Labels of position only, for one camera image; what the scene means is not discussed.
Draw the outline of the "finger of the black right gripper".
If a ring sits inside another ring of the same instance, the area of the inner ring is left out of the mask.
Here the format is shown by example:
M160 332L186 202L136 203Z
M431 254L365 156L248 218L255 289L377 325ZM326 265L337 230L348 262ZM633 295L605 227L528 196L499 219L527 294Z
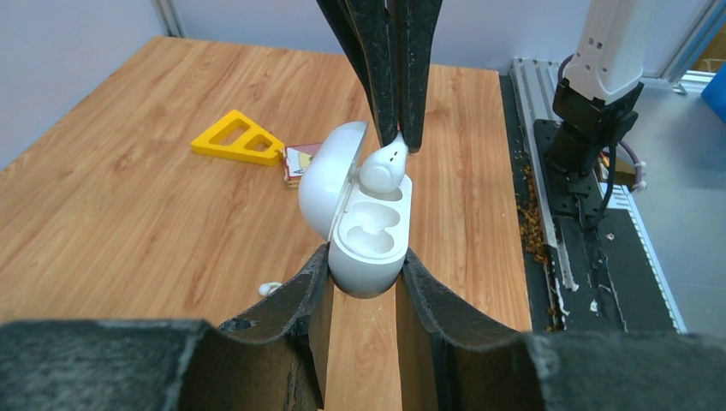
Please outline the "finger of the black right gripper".
M398 132L400 92L394 22L386 2L318 0L317 5L364 88L379 145L389 145Z
M411 153L422 146L432 42L442 4L441 0L394 2L398 123Z

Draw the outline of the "white ear-clip earbud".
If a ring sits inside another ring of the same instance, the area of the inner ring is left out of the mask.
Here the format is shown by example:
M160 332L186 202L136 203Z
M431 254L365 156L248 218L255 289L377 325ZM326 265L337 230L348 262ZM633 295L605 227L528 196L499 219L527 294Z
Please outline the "white ear-clip earbud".
M282 286L280 282L268 282L262 283L258 287L258 293L260 296L266 297Z
M370 154L360 167L360 184L377 194L387 194L403 180L408 160L408 146L399 131L387 146Z

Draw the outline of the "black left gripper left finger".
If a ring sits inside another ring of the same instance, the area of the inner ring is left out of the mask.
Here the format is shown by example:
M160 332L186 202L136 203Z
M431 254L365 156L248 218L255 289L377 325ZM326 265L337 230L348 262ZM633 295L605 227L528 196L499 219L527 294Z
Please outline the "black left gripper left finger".
M4 410L318 410L333 284L327 245L243 313L203 319L13 321Z

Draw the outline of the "white oval earbud case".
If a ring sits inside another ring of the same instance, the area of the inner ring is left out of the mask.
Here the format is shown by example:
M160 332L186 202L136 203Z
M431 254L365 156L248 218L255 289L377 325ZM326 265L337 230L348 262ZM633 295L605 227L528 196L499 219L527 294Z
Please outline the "white oval earbud case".
M367 122L333 129L298 188L302 216L330 244L328 265L338 288L370 299L396 281L408 251L413 182L406 171L392 192L360 184Z

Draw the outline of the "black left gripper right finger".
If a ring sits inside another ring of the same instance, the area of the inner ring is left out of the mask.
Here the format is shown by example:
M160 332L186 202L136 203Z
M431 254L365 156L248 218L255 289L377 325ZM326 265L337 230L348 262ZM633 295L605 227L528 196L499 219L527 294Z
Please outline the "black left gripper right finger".
M396 282L406 410L722 410L725 341L672 332L520 332L407 252Z

